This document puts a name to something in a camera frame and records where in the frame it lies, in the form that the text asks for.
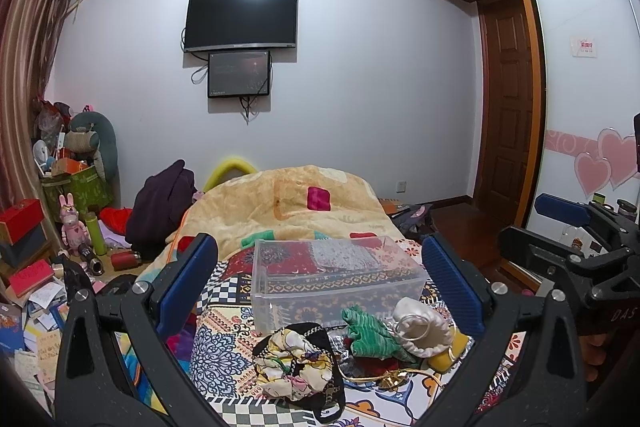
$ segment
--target wooden door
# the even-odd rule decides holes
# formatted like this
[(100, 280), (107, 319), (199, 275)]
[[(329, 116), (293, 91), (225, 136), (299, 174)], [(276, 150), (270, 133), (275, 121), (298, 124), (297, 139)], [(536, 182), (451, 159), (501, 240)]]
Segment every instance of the wooden door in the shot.
[(484, 122), (478, 207), (506, 225), (514, 222), (529, 156), (532, 64), (522, 0), (481, 7)]

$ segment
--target white pouch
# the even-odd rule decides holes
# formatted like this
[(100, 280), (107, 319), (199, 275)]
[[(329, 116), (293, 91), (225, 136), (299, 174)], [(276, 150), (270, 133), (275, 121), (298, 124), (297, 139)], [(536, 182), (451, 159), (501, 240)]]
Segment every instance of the white pouch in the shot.
[(394, 336), (409, 353), (428, 359), (449, 349), (453, 343), (452, 329), (436, 310), (409, 297), (396, 304), (393, 313)]

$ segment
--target red thermos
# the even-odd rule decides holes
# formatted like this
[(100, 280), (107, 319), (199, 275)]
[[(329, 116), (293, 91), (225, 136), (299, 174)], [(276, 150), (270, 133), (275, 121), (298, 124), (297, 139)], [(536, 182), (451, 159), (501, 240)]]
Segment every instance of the red thermos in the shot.
[(129, 250), (111, 255), (111, 266), (116, 271), (128, 270), (142, 264), (142, 258), (139, 254)]

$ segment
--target rabbit toy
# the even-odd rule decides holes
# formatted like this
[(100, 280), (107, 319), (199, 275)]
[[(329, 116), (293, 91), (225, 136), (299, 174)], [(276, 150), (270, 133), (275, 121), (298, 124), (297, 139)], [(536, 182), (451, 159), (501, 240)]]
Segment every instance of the rabbit toy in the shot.
[(91, 244), (89, 232), (78, 217), (78, 211), (74, 207), (73, 194), (60, 194), (60, 219), (62, 220), (62, 242), (69, 247), (73, 255), (78, 255), (78, 247), (82, 243)]

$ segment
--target metal screw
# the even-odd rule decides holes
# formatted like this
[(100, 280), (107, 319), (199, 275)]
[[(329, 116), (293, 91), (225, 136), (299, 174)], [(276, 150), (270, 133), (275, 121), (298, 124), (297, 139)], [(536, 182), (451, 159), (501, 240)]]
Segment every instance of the metal screw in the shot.
[(134, 282), (131, 289), (136, 295), (142, 295), (149, 289), (149, 283), (147, 281)]
[(509, 291), (509, 289), (507, 288), (507, 285), (504, 282), (494, 282), (491, 285), (491, 291), (494, 292), (496, 295), (504, 295)]
[(81, 289), (76, 292), (76, 301), (86, 301), (89, 298), (89, 290)]
[(551, 298), (557, 302), (564, 302), (566, 295), (562, 290), (551, 290)]

